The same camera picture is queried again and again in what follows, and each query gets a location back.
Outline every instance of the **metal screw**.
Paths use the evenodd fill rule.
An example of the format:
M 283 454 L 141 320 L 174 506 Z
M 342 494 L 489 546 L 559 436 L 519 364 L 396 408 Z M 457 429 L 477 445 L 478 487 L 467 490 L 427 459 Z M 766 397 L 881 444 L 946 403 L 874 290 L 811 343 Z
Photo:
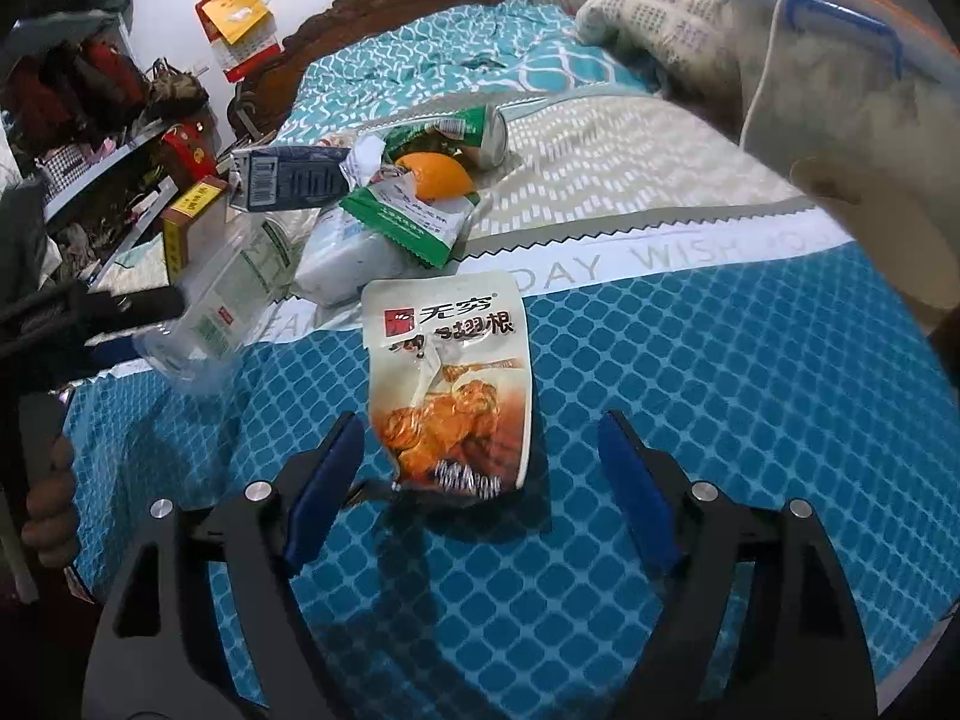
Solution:
M 690 493 L 693 493 L 693 497 L 698 501 L 703 501 L 704 503 L 715 501 L 717 495 L 720 494 L 719 490 L 709 482 L 694 482 L 693 487 L 690 488 Z
M 154 504 L 150 507 L 150 516 L 156 519 L 163 519 L 163 517 L 166 517 L 167 514 L 173 511 L 173 501 L 168 498 L 160 498 L 160 500 L 154 501 Z
M 246 495 L 248 501 L 262 501 L 274 489 L 270 486 L 270 482 L 251 482 L 247 485 L 247 489 L 243 491 L 243 495 Z
M 800 517 L 800 519 L 807 519 L 810 514 L 813 514 L 813 507 L 808 504 L 803 498 L 794 498 L 790 501 L 790 512 L 794 517 Z

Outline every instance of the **plastic bottle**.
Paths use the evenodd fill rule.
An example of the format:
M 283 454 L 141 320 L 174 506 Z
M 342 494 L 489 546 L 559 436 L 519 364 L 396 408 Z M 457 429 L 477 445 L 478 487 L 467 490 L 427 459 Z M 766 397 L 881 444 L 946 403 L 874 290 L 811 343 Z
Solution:
M 179 281 L 187 310 L 154 325 L 133 344 L 183 391 L 207 395 L 227 379 L 244 339 L 289 284 L 295 266 L 289 231 L 268 215 L 241 214 L 224 245 Z

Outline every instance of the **blue patterned bedsheet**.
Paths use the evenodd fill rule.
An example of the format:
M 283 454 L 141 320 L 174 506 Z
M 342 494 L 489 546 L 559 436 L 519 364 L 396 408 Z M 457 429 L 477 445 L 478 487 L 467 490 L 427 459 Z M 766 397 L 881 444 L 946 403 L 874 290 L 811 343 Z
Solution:
M 313 143 L 452 92 L 565 92 L 599 81 L 649 86 L 572 36 L 555 5 L 460 5 L 324 56 L 301 79 L 277 143 Z
M 808 498 L 877 678 L 960 591 L 960 418 L 901 300 L 856 244 L 526 298 L 534 437 L 522 493 L 470 512 L 363 505 L 296 598 L 361 720 L 597 717 L 661 605 L 596 454 L 621 409 L 734 499 Z M 272 478 L 342 410 L 366 420 L 359 331 L 248 349 L 221 396 L 155 373 L 82 386 L 67 432 L 80 573 L 102 595 L 152 500 L 186 508 Z M 362 475 L 390 464 L 368 430 Z M 238 688 L 258 697 L 229 581 L 212 586 Z

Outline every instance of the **handbag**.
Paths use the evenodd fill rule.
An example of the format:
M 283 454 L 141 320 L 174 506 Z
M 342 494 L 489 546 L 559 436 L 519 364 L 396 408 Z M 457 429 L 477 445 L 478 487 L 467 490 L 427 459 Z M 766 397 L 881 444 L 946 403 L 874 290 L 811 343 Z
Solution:
M 149 119 L 184 119 L 197 113 L 210 99 L 197 76 L 177 70 L 165 57 L 155 61 L 150 72 L 146 109 Z
M 80 44 L 83 58 L 107 76 L 123 94 L 123 105 L 131 110 L 131 121 L 147 103 L 147 79 L 133 60 L 100 37 L 88 38 Z

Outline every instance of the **human hand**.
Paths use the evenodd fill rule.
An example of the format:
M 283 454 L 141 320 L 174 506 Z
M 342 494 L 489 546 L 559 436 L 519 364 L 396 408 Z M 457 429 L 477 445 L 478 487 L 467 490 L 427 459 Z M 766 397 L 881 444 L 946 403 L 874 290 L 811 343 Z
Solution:
M 77 478 L 73 475 L 73 445 L 59 436 L 50 447 L 52 471 L 27 495 L 30 519 L 20 536 L 23 543 L 37 550 L 40 563 L 47 568 L 65 568 L 80 552 L 77 528 L 80 517 L 73 505 Z

